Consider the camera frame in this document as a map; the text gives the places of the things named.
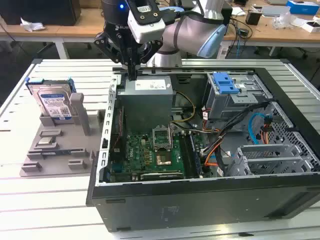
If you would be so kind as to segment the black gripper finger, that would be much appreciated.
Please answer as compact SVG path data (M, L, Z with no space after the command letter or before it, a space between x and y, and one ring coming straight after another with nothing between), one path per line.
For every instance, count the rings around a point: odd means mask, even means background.
M161 40L152 40L147 43L135 43L132 46L132 80L137 79L141 64L146 64L162 47Z
M124 33L116 32L112 39L105 31L100 32L96 35L94 44L114 63L121 63L122 68L127 70L128 79L133 80L131 48Z

